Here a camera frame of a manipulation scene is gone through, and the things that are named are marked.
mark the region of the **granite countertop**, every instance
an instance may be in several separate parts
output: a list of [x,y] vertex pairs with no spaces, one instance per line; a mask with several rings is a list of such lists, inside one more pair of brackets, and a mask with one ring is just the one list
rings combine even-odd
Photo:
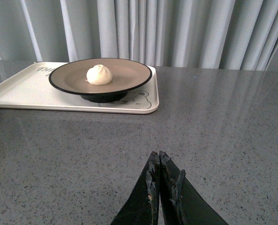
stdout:
[[151,114],[0,109],[0,224],[109,224],[160,150],[229,224],[278,224],[278,73],[156,70]]

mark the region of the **bear illustration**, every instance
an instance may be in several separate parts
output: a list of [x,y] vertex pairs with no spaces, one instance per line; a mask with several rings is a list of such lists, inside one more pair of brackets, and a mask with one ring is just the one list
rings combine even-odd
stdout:
[[119,101],[99,103],[98,105],[108,108],[149,109],[151,107],[151,102],[147,99],[148,95],[148,92],[138,90],[136,92],[128,92],[128,94]]

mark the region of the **white dumpling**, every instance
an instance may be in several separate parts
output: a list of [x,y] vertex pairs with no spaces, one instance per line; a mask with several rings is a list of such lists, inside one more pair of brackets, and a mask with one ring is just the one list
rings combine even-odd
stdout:
[[105,85],[113,80],[111,71],[104,65],[95,65],[87,72],[87,81],[93,85]]

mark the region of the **black plate rim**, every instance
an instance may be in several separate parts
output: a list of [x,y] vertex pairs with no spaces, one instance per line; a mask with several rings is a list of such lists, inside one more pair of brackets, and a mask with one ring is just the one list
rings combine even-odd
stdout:
[[[144,81],[142,82],[141,84],[139,85],[136,85],[134,87],[131,87],[131,88],[128,88],[128,89],[123,89],[123,90],[118,90],[118,91],[113,91],[113,92],[104,92],[104,93],[81,93],[81,92],[75,92],[75,91],[70,91],[70,90],[66,90],[66,89],[63,89],[59,86],[57,86],[56,84],[54,84],[51,80],[51,77],[52,77],[52,74],[59,68],[63,67],[63,66],[66,66],[68,64],[71,64],[71,63],[75,63],[75,62],[79,62],[79,61],[84,61],[84,60],[97,60],[97,59],[115,59],[115,60],[127,60],[127,61],[132,61],[132,62],[135,62],[135,63],[139,63],[145,67],[147,67],[147,69],[149,70],[150,72],[150,75],[149,77]],[[63,92],[66,92],[66,93],[69,93],[69,94],[74,94],[74,95],[84,95],[84,96],[104,96],[104,95],[114,95],[114,94],[120,94],[120,93],[124,93],[124,92],[127,92],[127,91],[130,91],[130,90],[133,90],[133,89],[136,89],[136,88],[139,88],[141,86],[143,86],[144,84],[146,84],[151,78],[152,78],[152,71],[151,69],[146,66],[145,64],[143,63],[140,63],[140,62],[137,62],[137,61],[133,61],[133,60],[128,60],[128,59],[119,59],[119,58],[91,58],[91,59],[84,59],[84,60],[77,60],[77,61],[73,61],[73,62],[69,62],[67,64],[64,64],[58,68],[56,68],[54,71],[52,71],[50,74],[49,74],[49,77],[48,77],[48,80],[49,80],[49,83],[56,89],[60,90],[60,91],[63,91]]]

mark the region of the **white curtain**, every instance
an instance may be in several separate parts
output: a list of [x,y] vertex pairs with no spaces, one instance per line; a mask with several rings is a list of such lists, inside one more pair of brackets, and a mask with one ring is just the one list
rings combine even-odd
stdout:
[[0,60],[265,70],[278,0],[0,0]]

